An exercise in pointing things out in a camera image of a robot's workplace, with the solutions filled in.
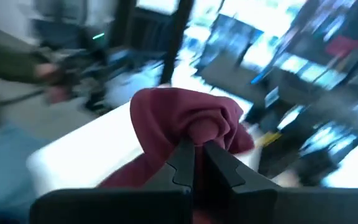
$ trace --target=black equipment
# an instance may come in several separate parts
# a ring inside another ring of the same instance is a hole
[[[281,188],[213,141],[203,150],[202,191],[194,144],[182,139],[142,188],[51,192],[30,224],[193,223],[194,210],[218,223],[358,223],[358,189]]]

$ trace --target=green light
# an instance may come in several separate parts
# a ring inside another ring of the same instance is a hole
[[[94,36],[92,39],[94,40],[94,39],[97,39],[97,38],[102,37],[102,36],[104,36],[104,33],[98,34],[98,35]]]

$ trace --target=maroon cloth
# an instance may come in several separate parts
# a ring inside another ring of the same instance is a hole
[[[142,186],[185,135],[196,146],[215,140],[232,154],[254,147],[251,136],[239,124],[241,108],[227,97],[179,88],[144,89],[133,97],[130,111],[144,153],[111,174],[100,187]],[[201,163],[200,153],[201,148],[196,147],[196,163]]]

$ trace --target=desk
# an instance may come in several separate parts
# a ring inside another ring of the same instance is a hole
[[[175,70],[178,76],[173,79],[174,86],[186,85],[203,92],[210,90],[201,88],[203,84],[196,85],[195,79],[193,85],[178,82],[176,79],[186,76],[185,70],[186,67]],[[27,167],[35,180],[37,193],[95,187],[109,174],[141,155],[143,150],[131,123],[129,105],[126,103],[33,153],[27,160]],[[238,155],[238,158],[255,169],[259,150]]]

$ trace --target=white table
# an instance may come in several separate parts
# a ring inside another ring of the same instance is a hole
[[[173,86],[209,92],[208,86],[190,77],[194,72],[186,66],[177,67],[173,74]],[[211,94],[224,95],[216,90]],[[131,123],[129,103],[126,103],[39,149],[28,158],[27,167],[34,177],[38,194],[43,195],[57,189],[95,187],[142,153]],[[256,169],[259,150],[238,155],[237,158]]]

